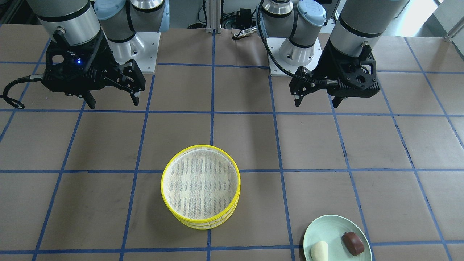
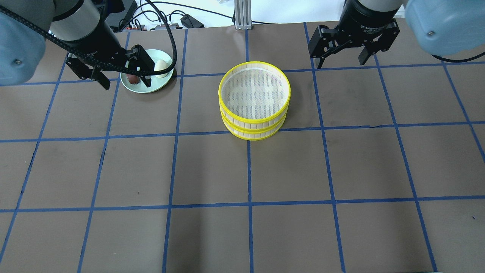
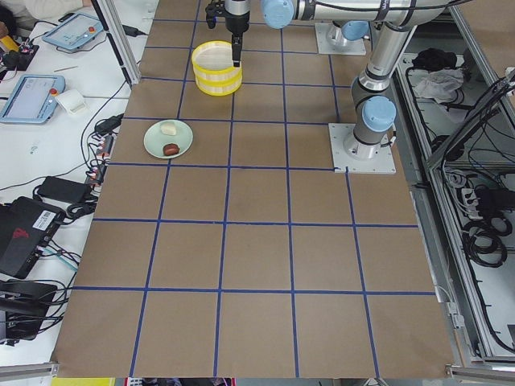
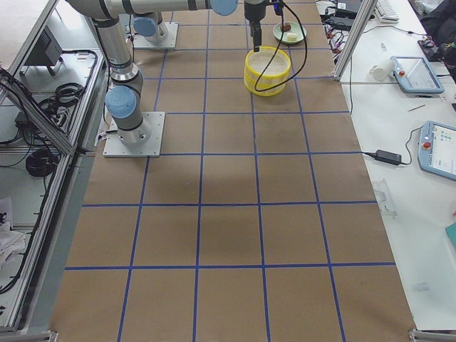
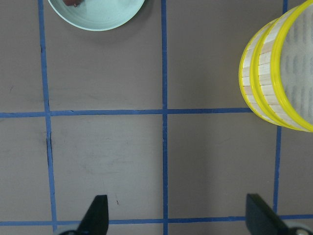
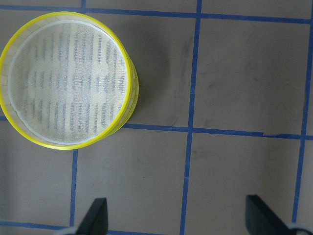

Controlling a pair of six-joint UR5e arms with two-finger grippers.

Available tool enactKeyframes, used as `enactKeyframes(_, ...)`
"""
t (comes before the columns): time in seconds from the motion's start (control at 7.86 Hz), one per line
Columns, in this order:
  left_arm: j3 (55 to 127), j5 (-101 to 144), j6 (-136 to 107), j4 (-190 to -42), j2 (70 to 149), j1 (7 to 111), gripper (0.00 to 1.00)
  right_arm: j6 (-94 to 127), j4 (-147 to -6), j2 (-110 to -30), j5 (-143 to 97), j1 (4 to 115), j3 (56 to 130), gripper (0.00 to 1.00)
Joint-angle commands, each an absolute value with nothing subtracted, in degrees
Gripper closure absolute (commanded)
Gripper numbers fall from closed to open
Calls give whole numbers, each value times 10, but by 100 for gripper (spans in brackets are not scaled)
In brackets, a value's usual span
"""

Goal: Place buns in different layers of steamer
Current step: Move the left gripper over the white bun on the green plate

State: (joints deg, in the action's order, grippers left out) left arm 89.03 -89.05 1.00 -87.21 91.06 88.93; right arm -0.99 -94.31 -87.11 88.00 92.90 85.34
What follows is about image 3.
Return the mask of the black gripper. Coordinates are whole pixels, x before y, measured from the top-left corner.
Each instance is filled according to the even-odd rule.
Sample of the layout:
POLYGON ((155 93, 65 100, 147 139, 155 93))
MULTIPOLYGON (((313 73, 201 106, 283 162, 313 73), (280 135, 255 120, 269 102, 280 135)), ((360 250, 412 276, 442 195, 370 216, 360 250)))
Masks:
POLYGON ((241 66, 243 35, 249 29, 250 0, 225 1, 225 26, 232 35, 232 61, 234 67, 241 66))

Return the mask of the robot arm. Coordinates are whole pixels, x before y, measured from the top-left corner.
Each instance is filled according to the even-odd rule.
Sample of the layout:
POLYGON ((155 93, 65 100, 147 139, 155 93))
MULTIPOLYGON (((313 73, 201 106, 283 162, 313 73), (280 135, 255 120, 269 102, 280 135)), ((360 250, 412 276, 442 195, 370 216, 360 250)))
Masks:
POLYGON ((369 62, 352 86, 357 123, 344 140, 347 154, 369 160, 377 155, 397 114, 384 96, 393 70, 416 27, 450 5, 449 1, 262 1, 261 10, 266 24, 275 29, 293 20, 382 24, 369 62))
MULTIPOLYGON (((293 1, 261 1, 261 11, 266 24, 274 29, 282 29, 290 24, 300 11, 314 8, 315 2, 308 1, 304 6, 296 6, 293 1)), ((206 7, 206 23, 214 28, 219 17, 225 19, 225 26, 231 33, 232 61, 236 68, 241 66, 243 36, 249 29, 250 1, 211 1, 206 7)), ((333 46, 341 46, 350 41, 360 40, 368 33, 369 23, 365 21, 333 20, 326 40, 333 46)))

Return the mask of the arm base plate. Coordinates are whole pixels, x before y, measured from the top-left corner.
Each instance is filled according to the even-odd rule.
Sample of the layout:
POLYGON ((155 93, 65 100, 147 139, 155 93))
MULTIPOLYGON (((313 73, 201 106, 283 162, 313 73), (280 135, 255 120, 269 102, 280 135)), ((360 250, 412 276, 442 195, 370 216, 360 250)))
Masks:
POLYGON ((366 21, 316 23, 318 53, 322 55, 365 55, 366 21))
POLYGON ((354 124, 328 125, 333 170, 336 173, 394 175, 396 167, 387 134, 375 145, 364 145, 355 138, 354 127, 354 124))

